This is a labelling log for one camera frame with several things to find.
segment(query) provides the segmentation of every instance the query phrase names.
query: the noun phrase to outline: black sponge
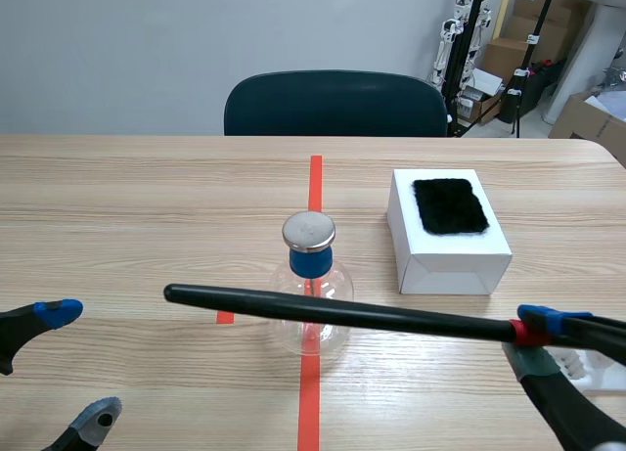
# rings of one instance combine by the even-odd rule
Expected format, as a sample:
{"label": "black sponge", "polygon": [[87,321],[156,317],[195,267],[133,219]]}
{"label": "black sponge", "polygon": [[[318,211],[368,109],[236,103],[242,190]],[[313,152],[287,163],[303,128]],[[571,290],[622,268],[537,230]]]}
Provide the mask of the black sponge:
{"label": "black sponge", "polygon": [[466,179],[416,180],[413,190],[424,229],[430,234],[483,233],[489,227]]}

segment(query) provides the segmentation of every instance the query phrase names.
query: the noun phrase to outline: black stick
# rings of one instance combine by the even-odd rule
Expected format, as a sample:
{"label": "black stick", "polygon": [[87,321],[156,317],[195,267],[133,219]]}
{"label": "black stick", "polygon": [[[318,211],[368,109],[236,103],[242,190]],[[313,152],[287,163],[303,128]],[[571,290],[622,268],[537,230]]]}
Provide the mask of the black stick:
{"label": "black stick", "polygon": [[[508,343],[515,342],[516,338],[515,328],[509,321],[323,297],[191,285],[169,285],[164,294],[165,299],[177,304],[268,319]],[[568,338],[554,338],[551,344],[580,347],[578,342]]]}
{"label": "black stick", "polygon": [[[523,91],[526,87],[526,81],[522,83],[521,90]],[[516,138],[519,138],[519,130],[521,129],[521,94],[517,96],[517,103],[515,104],[515,120],[517,121],[517,134]]]}
{"label": "black stick", "polygon": [[623,328],[570,318],[563,321],[563,331],[626,366],[626,331]]}

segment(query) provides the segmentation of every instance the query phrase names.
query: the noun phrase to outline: black chair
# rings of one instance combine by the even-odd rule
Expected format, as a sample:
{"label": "black chair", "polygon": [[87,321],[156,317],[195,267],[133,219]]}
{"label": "black chair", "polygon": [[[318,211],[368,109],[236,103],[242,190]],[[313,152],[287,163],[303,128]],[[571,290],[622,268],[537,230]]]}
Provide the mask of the black chair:
{"label": "black chair", "polygon": [[361,71],[254,76],[231,92],[228,136],[446,136],[434,87],[414,77]]}

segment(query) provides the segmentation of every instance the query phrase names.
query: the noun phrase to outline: white wall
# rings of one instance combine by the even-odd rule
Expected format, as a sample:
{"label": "white wall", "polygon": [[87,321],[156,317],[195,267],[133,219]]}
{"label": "white wall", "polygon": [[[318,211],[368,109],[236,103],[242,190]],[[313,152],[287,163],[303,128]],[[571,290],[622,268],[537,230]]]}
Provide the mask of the white wall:
{"label": "white wall", "polygon": [[253,74],[424,78],[453,2],[0,0],[0,132],[220,134]]}

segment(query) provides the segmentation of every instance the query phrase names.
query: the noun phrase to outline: blue gripper tip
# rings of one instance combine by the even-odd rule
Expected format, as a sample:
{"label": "blue gripper tip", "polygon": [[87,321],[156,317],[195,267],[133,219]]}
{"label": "blue gripper tip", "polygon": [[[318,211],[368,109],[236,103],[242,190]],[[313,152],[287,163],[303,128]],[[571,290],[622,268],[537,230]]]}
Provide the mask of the blue gripper tip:
{"label": "blue gripper tip", "polygon": [[32,310],[50,329],[60,329],[80,317],[80,314],[82,314],[82,302],[76,299],[35,302]]}

